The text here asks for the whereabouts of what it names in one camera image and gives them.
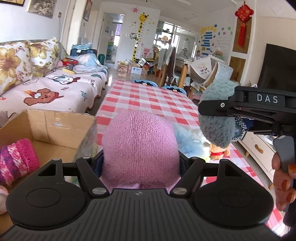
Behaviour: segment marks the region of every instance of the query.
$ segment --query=floral pillow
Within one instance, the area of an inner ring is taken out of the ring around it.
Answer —
[[[0,45],[0,95],[31,78],[27,42]]]
[[[44,77],[57,67],[59,61],[59,42],[56,38],[29,43],[33,77]]]

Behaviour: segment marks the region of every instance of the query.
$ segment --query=tablecloth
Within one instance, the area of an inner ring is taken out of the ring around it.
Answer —
[[[102,136],[110,121],[122,110],[146,110],[159,116],[166,117],[171,122],[177,122],[192,128],[199,125],[198,107],[184,94],[157,87],[117,80],[107,93],[97,114],[98,146],[102,149]],[[264,186],[256,173],[242,157],[236,148],[231,145],[231,160],[245,173]],[[205,177],[203,185],[216,180],[216,177]],[[277,232],[282,226],[282,216],[274,207],[267,226]]]

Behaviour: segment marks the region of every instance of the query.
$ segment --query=giraffe wall sticker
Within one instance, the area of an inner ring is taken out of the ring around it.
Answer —
[[[132,57],[132,61],[134,62],[136,60],[136,53],[137,53],[137,48],[138,48],[138,42],[139,42],[139,38],[142,32],[142,27],[143,27],[143,23],[148,19],[149,15],[146,15],[145,13],[140,14],[139,16],[139,20],[140,20],[140,24],[139,24],[139,29],[137,32],[137,37],[136,37],[136,44],[135,47],[133,49],[133,57]]]

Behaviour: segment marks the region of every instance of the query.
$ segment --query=ribbed gray surface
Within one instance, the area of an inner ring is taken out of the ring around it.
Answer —
[[[13,227],[3,241],[274,241],[279,237],[267,227],[227,230],[206,223],[184,199],[164,190],[114,190],[94,199],[77,220],[50,231]]]

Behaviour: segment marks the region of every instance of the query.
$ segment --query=orange plush toy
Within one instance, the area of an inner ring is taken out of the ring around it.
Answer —
[[[210,145],[210,158],[211,160],[220,160],[223,158],[224,154],[226,156],[230,155],[230,151],[229,151],[230,145],[228,147],[226,147],[225,149],[218,147],[214,144],[211,143]]]

